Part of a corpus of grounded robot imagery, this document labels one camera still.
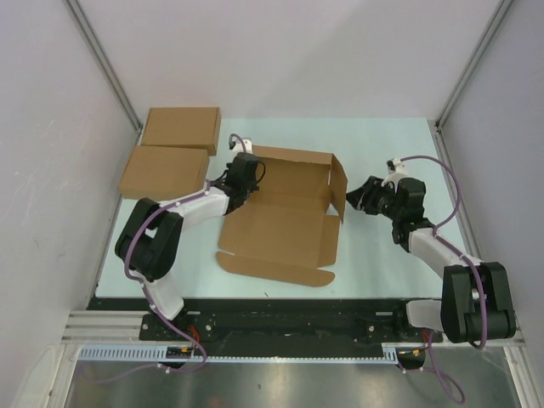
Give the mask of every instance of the white wall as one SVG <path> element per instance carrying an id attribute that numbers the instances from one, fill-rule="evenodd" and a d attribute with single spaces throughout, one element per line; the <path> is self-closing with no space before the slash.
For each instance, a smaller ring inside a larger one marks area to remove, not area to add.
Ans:
<path id="1" fill-rule="evenodd" d="M 141 119 L 434 119 L 499 0 L 82 0 Z"/>
<path id="2" fill-rule="evenodd" d="M 544 2 L 514 4 L 445 125 L 478 243 L 508 269 L 544 387 Z"/>
<path id="3" fill-rule="evenodd" d="M 82 302 L 134 131 L 60 0 L 0 17 L 0 406 Z"/>

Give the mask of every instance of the closed cardboard box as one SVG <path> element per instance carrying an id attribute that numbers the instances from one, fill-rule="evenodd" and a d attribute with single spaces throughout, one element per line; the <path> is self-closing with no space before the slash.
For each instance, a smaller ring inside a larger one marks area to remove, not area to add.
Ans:
<path id="1" fill-rule="evenodd" d="M 218 151 L 219 108 L 151 108 L 142 145 Z"/>
<path id="2" fill-rule="evenodd" d="M 124 198 L 173 200 L 204 186 L 209 156 L 203 149 L 136 146 L 119 183 Z"/>
<path id="3" fill-rule="evenodd" d="M 325 286 L 334 264 L 348 180 L 331 153 L 253 146 L 266 174 L 246 203 L 225 217 L 217 252 L 230 273 Z M 326 214 L 329 206 L 337 215 Z"/>

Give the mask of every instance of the robotic arm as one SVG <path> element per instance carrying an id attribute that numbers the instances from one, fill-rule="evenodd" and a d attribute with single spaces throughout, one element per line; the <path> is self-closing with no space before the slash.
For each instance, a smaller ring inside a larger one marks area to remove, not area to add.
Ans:
<path id="1" fill-rule="evenodd" d="M 141 283 L 151 307 L 169 320 L 184 307 L 169 273 L 181 233 L 207 219 L 233 212 L 258 190 L 263 177 L 257 180 L 258 167 L 264 164 L 252 154 L 249 139 L 231 135 L 229 147 L 235 157 L 221 177 L 207 181 L 202 190 L 175 200 L 139 200 L 117 240 L 116 255 L 123 261 L 129 258 L 127 277 Z"/>
<path id="2" fill-rule="evenodd" d="M 385 179 L 370 176 L 346 198 L 355 210 L 391 219 L 393 242 L 443 280 L 441 301 L 407 304 L 409 323 L 444 332 L 453 343 L 512 337 L 516 322 L 504 267 L 471 257 L 438 234 L 423 215 L 425 184 L 409 177 L 400 159 L 388 161 L 388 172 Z"/>

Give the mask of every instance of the red wire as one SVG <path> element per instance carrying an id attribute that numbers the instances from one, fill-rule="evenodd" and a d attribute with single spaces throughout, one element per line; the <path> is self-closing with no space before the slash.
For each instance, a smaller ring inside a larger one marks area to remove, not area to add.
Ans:
<path id="1" fill-rule="evenodd" d="M 424 348 L 424 350 L 427 350 L 428 349 L 428 334 L 426 331 L 422 331 L 422 336 L 423 336 L 423 343 L 426 343 L 427 346 Z"/>
<path id="2" fill-rule="evenodd" d="M 200 343 L 201 342 L 201 337 L 200 335 L 198 334 L 198 331 L 196 331 L 196 328 L 194 326 L 189 326 L 188 329 L 191 331 L 191 333 L 193 333 L 193 338 L 198 342 Z"/>

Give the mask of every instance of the open cardboard box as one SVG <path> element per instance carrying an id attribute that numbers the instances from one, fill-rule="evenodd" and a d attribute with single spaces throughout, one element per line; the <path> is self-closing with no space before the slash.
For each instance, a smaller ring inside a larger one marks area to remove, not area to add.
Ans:
<path id="1" fill-rule="evenodd" d="M 348 179 L 331 153 L 253 146 L 266 174 L 246 203 L 225 217 L 217 252 L 230 273 L 325 286 L 334 264 Z M 328 215 L 329 206 L 337 215 Z"/>

